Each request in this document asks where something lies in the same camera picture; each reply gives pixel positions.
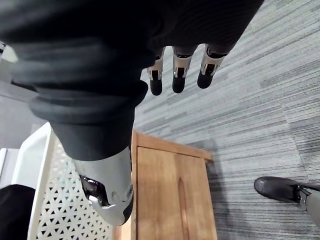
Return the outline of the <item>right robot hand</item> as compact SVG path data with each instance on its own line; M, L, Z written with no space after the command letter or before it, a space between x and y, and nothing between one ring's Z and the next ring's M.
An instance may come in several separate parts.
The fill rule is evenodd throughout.
M159 81L163 48L175 67L206 44L203 73L221 62L260 0L3 0L0 39L13 48L13 80L32 87L31 111L74 160L86 198L109 224L132 213L130 145L135 108Z

